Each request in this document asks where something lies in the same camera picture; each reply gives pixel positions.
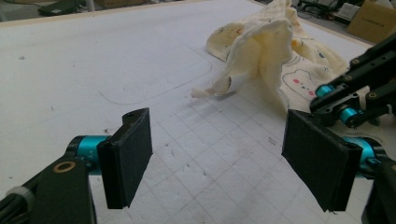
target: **cream cloth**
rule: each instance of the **cream cloth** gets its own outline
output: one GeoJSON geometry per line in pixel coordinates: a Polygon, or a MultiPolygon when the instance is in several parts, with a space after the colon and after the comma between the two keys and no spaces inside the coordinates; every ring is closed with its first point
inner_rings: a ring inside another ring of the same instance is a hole
{"type": "MultiPolygon", "coordinates": [[[[303,30],[290,0],[275,0],[247,18],[220,27],[206,46],[226,64],[211,87],[191,91],[196,98],[224,95],[237,90],[246,79],[260,77],[285,111],[310,112],[316,88],[347,70],[345,60],[303,30]]],[[[354,130],[338,122],[332,130],[346,136],[372,137],[384,144],[381,128],[367,123],[354,130]]]]}

